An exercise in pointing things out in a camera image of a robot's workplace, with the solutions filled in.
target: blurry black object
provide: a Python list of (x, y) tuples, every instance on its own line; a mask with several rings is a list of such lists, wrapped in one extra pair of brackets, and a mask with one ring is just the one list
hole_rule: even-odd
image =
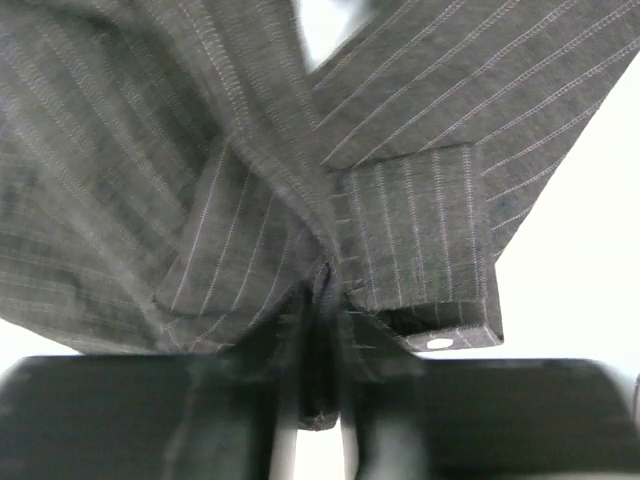
[(278, 317), (213, 356), (27, 359), (0, 389), (0, 479), (290, 478), (316, 335), (348, 479), (640, 475), (637, 429), (596, 365), (425, 361), (344, 312)]

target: white background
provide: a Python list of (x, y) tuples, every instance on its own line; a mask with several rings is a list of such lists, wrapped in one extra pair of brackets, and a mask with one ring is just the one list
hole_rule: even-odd
[[(297, 0), (313, 68), (367, 16), (363, 0)], [(640, 373), (640, 57), (589, 123), (500, 258), (506, 342), (429, 357), (604, 362), (629, 396)], [(0, 372), (72, 350), (0, 320)], [(340, 433), (300, 432), (296, 478), (344, 478)]]

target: wrinkled fabric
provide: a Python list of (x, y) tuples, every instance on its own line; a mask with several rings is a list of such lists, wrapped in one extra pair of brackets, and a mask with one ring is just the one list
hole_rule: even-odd
[(300, 292), (503, 341), (495, 262), (640, 48), (640, 0), (389, 1), (314, 72), (286, 0), (0, 5), (0, 316), (209, 353)]

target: pinstriped fabric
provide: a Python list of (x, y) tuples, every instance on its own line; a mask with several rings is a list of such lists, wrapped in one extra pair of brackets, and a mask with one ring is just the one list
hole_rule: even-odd
[(0, 19), (0, 316), (82, 351), (215, 351), (327, 272), (407, 348), (501, 342), (495, 261), (640, 49), (640, 0), (387, 2), (312, 73), (286, 0)]

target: white button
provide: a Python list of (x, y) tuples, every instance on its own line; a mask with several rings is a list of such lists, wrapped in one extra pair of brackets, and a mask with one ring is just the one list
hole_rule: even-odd
[(429, 350), (440, 350), (442, 348), (449, 348), (453, 345), (453, 340), (450, 338), (434, 338), (427, 342), (427, 348)]

